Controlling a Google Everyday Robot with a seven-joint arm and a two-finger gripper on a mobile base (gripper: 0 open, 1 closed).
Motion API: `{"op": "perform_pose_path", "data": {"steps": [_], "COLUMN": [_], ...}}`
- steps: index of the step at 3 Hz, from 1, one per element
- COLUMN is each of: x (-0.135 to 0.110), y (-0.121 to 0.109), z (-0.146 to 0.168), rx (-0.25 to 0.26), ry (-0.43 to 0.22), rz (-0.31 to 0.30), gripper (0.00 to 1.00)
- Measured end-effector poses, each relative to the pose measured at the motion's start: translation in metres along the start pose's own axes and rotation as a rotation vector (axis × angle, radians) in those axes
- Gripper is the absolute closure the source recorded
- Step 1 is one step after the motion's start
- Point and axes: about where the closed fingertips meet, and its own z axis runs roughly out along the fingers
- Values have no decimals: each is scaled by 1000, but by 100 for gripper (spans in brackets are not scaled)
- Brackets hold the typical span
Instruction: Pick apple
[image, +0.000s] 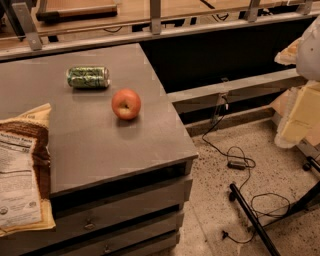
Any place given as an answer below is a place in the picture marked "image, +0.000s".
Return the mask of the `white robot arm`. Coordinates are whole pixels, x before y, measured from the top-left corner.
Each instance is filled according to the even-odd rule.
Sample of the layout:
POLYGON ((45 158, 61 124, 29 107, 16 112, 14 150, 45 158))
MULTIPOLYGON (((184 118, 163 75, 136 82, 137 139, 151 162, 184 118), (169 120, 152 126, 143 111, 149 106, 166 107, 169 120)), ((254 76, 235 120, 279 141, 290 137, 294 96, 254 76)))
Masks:
POLYGON ((320 15, 304 31, 297 48, 297 73, 320 81, 320 15))

